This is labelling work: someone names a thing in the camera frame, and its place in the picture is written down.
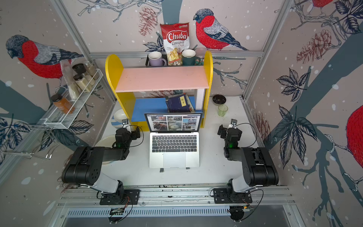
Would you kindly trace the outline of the pink cup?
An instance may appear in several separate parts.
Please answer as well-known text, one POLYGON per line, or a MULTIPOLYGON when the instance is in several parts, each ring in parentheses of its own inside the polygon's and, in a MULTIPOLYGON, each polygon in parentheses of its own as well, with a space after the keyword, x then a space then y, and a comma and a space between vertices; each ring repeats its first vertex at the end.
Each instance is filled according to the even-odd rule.
POLYGON ((195 65, 203 65, 205 54, 207 52, 206 48, 196 48, 195 49, 195 65))

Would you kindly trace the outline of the cream and blue plate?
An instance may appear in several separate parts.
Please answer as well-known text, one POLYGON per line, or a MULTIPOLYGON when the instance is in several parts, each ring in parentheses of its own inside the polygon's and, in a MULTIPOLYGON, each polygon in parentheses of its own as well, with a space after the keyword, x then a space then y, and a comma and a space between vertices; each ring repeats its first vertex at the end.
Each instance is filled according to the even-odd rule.
POLYGON ((95 146, 96 147, 105 147, 102 165, 110 164, 117 160, 117 156, 115 152, 111 151, 113 143, 116 141, 115 135, 109 135, 102 138, 95 146))

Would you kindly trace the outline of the tall black lid spice jar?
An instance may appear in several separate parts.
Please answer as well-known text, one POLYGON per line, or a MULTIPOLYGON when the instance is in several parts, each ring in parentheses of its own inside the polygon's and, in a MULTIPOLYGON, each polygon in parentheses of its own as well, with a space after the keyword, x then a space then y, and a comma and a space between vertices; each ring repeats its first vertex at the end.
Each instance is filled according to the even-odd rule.
POLYGON ((75 81, 81 80, 81 77, 82 77, 83 79, 86 79, 87 82, 89 82, 91 86, 95 85, 95 80, 87 72, 86 67, 85 67, 85 65, 83 63, 73 65, 72 69, 76 72, 76 75, 73 76, 75 81))

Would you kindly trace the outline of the rear glass spice jar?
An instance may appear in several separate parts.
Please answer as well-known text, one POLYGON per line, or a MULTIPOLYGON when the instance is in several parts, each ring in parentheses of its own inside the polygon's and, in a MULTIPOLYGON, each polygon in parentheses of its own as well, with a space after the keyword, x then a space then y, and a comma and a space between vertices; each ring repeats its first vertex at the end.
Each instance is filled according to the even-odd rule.
POLYGON ((84 66, 86 68, 86 71, 88 72, 88 74, 94 79, 97 80, 99 78, 99 75, 97 73, 97 69, 95 68, 95 66, 89 62, 89 61, 84 61, 84 66))

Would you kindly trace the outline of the clear plastic bag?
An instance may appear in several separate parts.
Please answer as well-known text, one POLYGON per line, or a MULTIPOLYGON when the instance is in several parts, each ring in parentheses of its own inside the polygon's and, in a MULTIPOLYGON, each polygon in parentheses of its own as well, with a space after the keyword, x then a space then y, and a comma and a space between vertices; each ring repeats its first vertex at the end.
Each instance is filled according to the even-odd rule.
POLYGON ((72 101, 76 101, 78 99, 78 97, 80 96, 81 90, 73 78, 73 71, 71 68, 71 64, 70 64, 69 60, 61 60, 60 66, 61 66, 61 71, 62 71, 63 77, 68 86, 70 98, 72 101))

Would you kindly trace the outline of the dark green mug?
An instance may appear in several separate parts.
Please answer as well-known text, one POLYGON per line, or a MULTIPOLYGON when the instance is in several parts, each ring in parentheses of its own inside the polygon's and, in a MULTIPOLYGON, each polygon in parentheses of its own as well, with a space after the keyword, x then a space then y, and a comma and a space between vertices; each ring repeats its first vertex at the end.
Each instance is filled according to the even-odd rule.
POLYGON ((183 50, 181 54, 184 66, 200 65, 200 60, 196 57, 196 52, 193 49, 183 50))

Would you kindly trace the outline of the aluminium mounting rail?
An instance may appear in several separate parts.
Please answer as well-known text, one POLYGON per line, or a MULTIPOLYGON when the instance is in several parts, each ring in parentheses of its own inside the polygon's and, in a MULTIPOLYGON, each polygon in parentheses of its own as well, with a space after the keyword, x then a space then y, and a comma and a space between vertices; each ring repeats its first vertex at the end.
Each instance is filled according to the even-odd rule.
MULTIPOLYGON (((125 186, 126 190, 140 190, 139 207, 151 206, 214 206, 212 189, 225 188, 225 183, 159 184, 125 186)), ((296 197, 288 186, 262 187, 263 192, 251 193, 253 205, 295 205, 296 197)), ((56 207, 99 207, 100 198, 91 188, 67 189, 55 203, 56 207)))

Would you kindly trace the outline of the silver laptop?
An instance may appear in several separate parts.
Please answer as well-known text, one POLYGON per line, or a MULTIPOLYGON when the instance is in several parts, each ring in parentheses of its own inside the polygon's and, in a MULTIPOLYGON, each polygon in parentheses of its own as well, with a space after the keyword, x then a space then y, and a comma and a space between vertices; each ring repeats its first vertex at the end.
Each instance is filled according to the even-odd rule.
POLYGON ((203 113, 146 113, 150 168, 199 167, 203 113))

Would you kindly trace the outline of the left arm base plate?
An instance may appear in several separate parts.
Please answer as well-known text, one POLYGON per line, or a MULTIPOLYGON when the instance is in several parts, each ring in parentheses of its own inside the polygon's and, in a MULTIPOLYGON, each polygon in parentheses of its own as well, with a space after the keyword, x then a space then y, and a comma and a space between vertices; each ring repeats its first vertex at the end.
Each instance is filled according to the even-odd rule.
POLYGON ((137 205, 140 196, 139 189, 124 190, 122 193, 102 194, 100 205, 137 205))

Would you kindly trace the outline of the orange spice jar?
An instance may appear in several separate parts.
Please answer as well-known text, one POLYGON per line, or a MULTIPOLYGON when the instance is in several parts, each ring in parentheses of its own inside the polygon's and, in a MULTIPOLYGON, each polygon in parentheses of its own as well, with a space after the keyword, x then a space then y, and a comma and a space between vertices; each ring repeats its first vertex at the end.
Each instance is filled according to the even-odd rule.
POLYGON ((53 101, 53 104, 64 114, 72 114, 75 110, 75 108, 72 106, 72 103, 62 95, 55 94, 51 96, 51 100, 53 101))

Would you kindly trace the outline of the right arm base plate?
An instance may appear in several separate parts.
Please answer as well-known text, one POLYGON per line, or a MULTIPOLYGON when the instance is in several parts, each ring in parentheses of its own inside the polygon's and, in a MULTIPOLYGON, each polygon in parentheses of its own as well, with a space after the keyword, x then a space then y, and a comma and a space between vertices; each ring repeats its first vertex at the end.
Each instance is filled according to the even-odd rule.
POLYGON ((215 204, 232 204, 232 203, 252 203, 250 193, 230 193, 226 188, 214 188, 210 191, 210 196, 213 197, 215 204))

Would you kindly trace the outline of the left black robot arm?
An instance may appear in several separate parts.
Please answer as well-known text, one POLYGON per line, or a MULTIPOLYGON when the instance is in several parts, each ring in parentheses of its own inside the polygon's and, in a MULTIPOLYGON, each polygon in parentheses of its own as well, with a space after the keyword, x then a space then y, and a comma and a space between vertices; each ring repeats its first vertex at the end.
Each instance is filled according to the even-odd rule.
POLYGON ((139 126, 128 125, 116 130, 111 147, 78 147, 62 172, 62 182, 88 186, 103 194, 123 195, 123 183, 104 174, 102 164, 126 160, 131 142, 143 134, 139 126))

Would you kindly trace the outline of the green drinking glass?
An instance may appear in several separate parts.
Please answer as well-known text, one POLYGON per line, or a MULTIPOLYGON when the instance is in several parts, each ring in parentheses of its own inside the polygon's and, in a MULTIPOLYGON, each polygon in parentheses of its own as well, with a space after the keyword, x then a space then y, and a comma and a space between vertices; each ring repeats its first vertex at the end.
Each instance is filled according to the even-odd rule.
POLYGON ((218 106, 218 115, 223 117, 226 115, 226 113, 228 112, 228 106, 225 104, 219 105, 218 106))

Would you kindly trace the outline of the lilac mug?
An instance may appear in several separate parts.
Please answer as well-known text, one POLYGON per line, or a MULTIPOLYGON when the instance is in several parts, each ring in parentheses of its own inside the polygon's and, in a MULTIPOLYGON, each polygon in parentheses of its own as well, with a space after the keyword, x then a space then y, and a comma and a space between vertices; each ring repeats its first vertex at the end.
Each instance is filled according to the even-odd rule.
POLYGON ((160 52, 154 51, 148 54, 149 63, 151 66, 159 67, 166 66, 167 60, 162 57, 160 52))

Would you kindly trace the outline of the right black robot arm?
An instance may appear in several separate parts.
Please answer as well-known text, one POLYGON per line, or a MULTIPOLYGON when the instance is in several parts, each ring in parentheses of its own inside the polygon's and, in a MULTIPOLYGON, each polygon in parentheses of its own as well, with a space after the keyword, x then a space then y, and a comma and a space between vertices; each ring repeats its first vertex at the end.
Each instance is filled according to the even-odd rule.
POLYGON ((224 139, 224 156, 229 161, 240 162, 242 173, 227 183, 228 193, 246 193, 255 187, 267 187, 279 183, 279 175, 265 147, 240 147, 242 131, 221 125, 217 131, 224 139))

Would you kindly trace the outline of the black bowl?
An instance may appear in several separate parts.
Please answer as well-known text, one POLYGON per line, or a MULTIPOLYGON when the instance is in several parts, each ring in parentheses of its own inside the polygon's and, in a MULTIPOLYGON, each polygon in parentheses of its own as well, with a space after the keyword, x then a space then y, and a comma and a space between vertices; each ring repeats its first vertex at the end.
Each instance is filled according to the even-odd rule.
POLYGON ((226 97, 224 95, 217 94, 212 97, 212 101, 215 105, 223 105, 226 103, 226 97))

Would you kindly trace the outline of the yellow pink blue shelf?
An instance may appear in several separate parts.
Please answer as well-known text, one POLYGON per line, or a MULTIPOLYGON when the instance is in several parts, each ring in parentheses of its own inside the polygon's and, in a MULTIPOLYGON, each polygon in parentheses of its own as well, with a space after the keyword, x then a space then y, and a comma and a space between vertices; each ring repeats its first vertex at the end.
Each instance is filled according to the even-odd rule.
POLYGON ((127 119, 143 131, 148 131, 145 113, 166 113, 164 98, 136 99, 136 92, 195 90, 191 102, 198 113, 203 113, 204 127, 213 81, 213 58, 206 51, 202 66, 164 66, 124 68, 120 58, 111 54, 105 62, 108 84, 122 107, 127 119))

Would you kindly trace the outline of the stack of dark blue books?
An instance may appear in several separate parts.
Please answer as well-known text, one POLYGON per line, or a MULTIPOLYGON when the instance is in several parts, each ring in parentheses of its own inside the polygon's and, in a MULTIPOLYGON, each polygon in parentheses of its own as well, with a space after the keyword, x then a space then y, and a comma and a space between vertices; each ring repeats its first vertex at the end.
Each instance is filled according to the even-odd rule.
POLYGON ((169 113, 194 113, 195 110, 186 93, 176 94, 165 98, 169 113))

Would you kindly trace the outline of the white blue striped bowl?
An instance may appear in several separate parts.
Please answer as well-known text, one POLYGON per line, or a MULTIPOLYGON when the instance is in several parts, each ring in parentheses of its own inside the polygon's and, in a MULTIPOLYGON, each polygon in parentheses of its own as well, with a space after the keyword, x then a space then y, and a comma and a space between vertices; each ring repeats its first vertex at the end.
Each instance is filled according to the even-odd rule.
POLYGON ((114 113, 114 115, 111 118, 111 125, 112 127, 119 129, 123 128, 122 126, 122 119, 128 119, 125 112, 120 109, 114 113))

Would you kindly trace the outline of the red Chuba chips bag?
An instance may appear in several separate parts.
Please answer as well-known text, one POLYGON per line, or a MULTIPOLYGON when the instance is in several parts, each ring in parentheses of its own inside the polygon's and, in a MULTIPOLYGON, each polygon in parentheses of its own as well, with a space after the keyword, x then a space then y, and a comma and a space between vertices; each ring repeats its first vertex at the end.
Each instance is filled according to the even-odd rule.
POLYGON ((182 65, 182 52, 190 47, 189 23, 161 24, 164 49, 169 66, 182 65))

